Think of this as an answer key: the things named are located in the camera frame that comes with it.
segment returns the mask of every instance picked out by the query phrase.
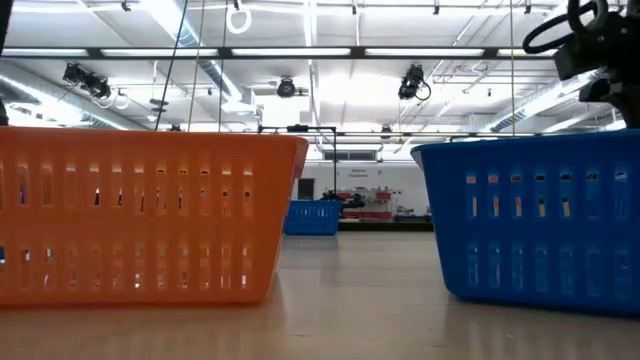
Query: ceiling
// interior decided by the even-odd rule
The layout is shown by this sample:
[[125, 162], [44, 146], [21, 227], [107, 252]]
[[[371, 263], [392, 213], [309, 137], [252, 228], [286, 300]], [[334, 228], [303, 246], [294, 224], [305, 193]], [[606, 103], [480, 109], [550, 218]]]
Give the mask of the ceiling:
[[[128, 1], [130, 12], [120, 0], [16, 0], [7, 47], [172, 47], [174, 38], [163, 28], [154, 12], [170, 12], [157, 0], [157, 7], [145, 7], [150, 0]], [[179, 7], [182, 0], [175, 0]], [[202, 45], [210, 47], [340, 47], [340, 46], [462, 46], [521, 47], [524, 36], [550, 16], [563, 12], [562, 0], [514, 1], [513, 24], [506, 0], [440, 0], [440, 14], [434, 3], [423, 0], [264, 0], [242, 2], [250, 9], [247, 31], [231, 33], [225, 26], [226, 1], [189, 1], [186, 21], [200, 32]], [[233, 1], [229, 1], [233, 12]], [[236, 27], [242, 14], [233, 16]], [[542, 36], [550, 40], [567, 33], [558, 26]], [[5, 59], [22, 70], [68, 90], [85, 101], [82, 90], [69, 89], [62, 80], [64, 59]], [[170, 62], [149, 60], [74, 61], [87, 71], [107, 77], [114, 93], [128, 97], [128, 106], [111, 105], [107, 110], [151, 128], [148, 115], [152, 97], [160, 98]], [[310, 97], [279, 99], [275, 84], [292, 77], [297, 87], [310, 88], [321, 125], [335, 125], [346, 131], [379, 131], [393, 125], [397, 131], [488, 131], [500, 114], [510, 114], [512, 105], [529, 102], [536, 94], [558, 84], [551, 60], [226, 60], [220, 61], [230, 81], [252, 93], [253, 103], [264, 106], [263, 119], [292, 125], [311, 119]], [[421, 64], [432, 87], [429, 101], [400, 101], [400, 78], [411, 64]], [[310, 76], [310, 69], [315, 77]], [[191, 119], [199, 129], [222, 131], [255, 130], [257, 116], [221, 108], [220, 92], [192, 60], [176, 60], [171, 68], [163, 123], [185, 123]], [[115, 104], [124, 107], [125, 97]], [[104, 107], [112, 101], [101, 102]], [[543, 132], [576, 116], [587, 114], [562, 131], [593, 131], [612, 121], [610, 108], [581, 104], [574, 96], [542, 103], [516, 124], [516, 131]]]

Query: floor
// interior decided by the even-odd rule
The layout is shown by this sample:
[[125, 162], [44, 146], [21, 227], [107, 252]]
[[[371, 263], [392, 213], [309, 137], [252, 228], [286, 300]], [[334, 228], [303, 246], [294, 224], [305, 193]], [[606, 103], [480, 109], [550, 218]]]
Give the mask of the floor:
[[640, 320], [461, 303], [431, 233], [287, 238], [250, 308], [0, 312], [2, 359], [637, 359]]

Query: white ceiling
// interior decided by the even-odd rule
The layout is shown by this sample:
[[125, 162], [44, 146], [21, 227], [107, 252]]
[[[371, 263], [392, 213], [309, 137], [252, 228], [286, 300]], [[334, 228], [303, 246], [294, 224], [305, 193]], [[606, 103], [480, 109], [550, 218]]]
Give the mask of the white ceiling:
[[[85, 7], [81, 0], [17, 0], [11, 18], [11, 26], [6, 46], [44, 46], [44, 47], [153, 47], [173, 46], [174, 40], [156, 22], [137, 1], [129, 1], [132, 12], [118, 10], [120, 0], [84, 0], [91, 7], [111, 6], [114, 10], [78, 13]], [[301, 9], [303, 0], [267, 0], [249, 1], [245, 4], [280, 7], [285, 10]], [[356, 17], [351, 14], [351, 0], [317, 0], [316, 38], [313, 46], [355, 46]], [[202, 2], [190, 1], [191, 8], [199, 8]], [[561, 0], [532, 0], [535, 9], [553, 9], [562, 7]], [[225, 1], [206, 1], [207, 6], [223, 5]], [[506, 0], [441, 0], [441, 14], [433, 16], [433, 8], [406, 8], [406, 5], [424, 6], [430, 1], [418, 0], [358, 0], [364, 12], [360, 15], [360, 44], [362, 46], [452, 46], [465, 28], [457, 46], [502, 46], [511, 45], [511, 25], [508, 13], [490, 16], [470, 16], [473, 8], [485, 9], [508, 7]], [[524, 36], [545, 21], [545, 14], [533, 12], [525, 15], [521, 6], [524, 1], [514, 1], [520, 6], [513, 14], [513, 44], [520, 47]], [[447, 6], [463, 6], [471, 11], [467, 14], [455, 14]], [[43, 13], [26, 12], [25, 9], [38, 8]], [[201, 11], [191, 9], [188, 21], [198, 29]], [[208, 46], [300, 46], [305, 42], [304, 16], [299, 14], [252, 11], [253, 21], [243, 34], [232, 34], [225, 30], [224, 9], [205, 10], [203, 41]], [[567, 27], [559, 26], [542, 37], [549, 40], [568, 32]], [[66, 63], [61, 60], [11, 60], [11, 62], [36, 76], [42, 77], [62, 87]], [[432, 99], [420, 109], [410, 107], [405, 116], [398, 118], [409, 102], [400, 102], [397, 98], [400, 78], [411, 64], [420, 63], [428, 74], [438, 65], [438, 61], [412, 60], [319, 60], [318, 89], [315, 98], [319, 104], [319, 122], [338, 124], [345, 128], [362, 128], [374, 124], [411, 125], [415, 130], [424, 129], [431, 124], [457, 124], [469, 126], [473, 119], [489, 120], [492, 115], [511, 107], [512, 65], [502, 61], [444, 61], [430, 79], [433, 88]], [[146, 119], [152, 107], [148, 100], [153, 90], [153, 62], [150, 61], [81, 61], [86, 69], [109, 78], [113, 88], [121, 88], [131, 102], [124, 109], [111, 107], [109, 110], [125, 118], [149, 126]], [[292, 76], [299, 87], [310, 86], [309, 66], [306, 60], [227, 60], [223, 64], [224, 72], [238, 86], [255, 88], [258, 94], [268, 92], [269, 85], [282, 76]], [[163, 74], [169, 70], [168, 61], [158, 64], [160, 74], [155, 87], [155, 97], [160, 97], [166, 80]], [[194, 71], [193, 61], [176, 61], [171, 73], [170, 90], [167, 100], [166, 119], [186, 121], [189, 116]], [[469, 95], [463, 90], [482, 79], [473, 87]], [[212, 82], [200, 70], [195, 91], [195, 105], [192, 114], [194, 123], [216, 123], [219, 116], [223, 122], [243, 122], [253, 126], [252, 116], [237, 116], [220, 111], [219, 94], [207, 94]], [[536, 90], [557, 81], [552, 61], [517, 61], [514, 70], [516, 102]], [[84, 94], [73, 89], [79, 95]], [[268, 102], [269, 98], [258, 96], [257, 102]], [[282, 106], [293, 106], [293, 102], [283, 102]], [[542, 109], [539, 117], [526, 122], [532, 131], [542, 131], [549, 124], [564, 121], [586, 111], [586, 105], [574, 100]], [[593, 126], [586, 119], [573, 126], [581, 128]]]

